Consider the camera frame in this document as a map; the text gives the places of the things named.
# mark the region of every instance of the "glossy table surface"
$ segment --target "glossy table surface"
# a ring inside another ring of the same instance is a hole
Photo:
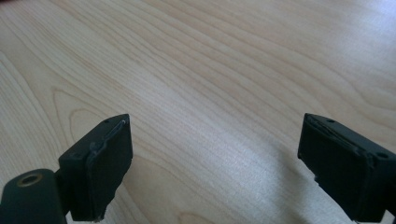
[[[0,190],[128,113],[102,223],[352,223],[297,159],[303,116],[396,152],[395,42],[392,0],[0,1]]]

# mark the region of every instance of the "light wood surface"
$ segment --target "light wood surface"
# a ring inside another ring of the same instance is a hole
[[[393,0],[0,1],[0,190],[129,113],[102,223],[351,223],[297,159],[303,115],[396,152],[395,40]]]

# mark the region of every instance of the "tabletop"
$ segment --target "tabletop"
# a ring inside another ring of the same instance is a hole
[[[304,113],[396,152],[395,41],[393,0],[0,1],[0,190],[128,113],[101,223],[352,223],[297,159]]]

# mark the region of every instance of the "black plastic part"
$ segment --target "black plastic part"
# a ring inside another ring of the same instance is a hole
[[[106,119],[60,158],[64,211],[75,221],[100,221],[133,157],[129,115]]]
[[[380,222],[394,206],[396,156],[337,121],[305,114],[298,158],[350,219]]]
[[[10,180],[3,190],[0,223],[65,224],[54,173],[38,169]]]

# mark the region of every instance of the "black mechanical part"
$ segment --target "black mechanical part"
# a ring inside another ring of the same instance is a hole
[[[319,186],[359,222],[396,215],[396,155],[339,122],[305,114],[298,158]]]
[[[9,181],[0,223],[66,223],[69,211],[75,221],[100,221],[132,157],[129,115],[106,119],[59,158],[56,173],[40,169]]]

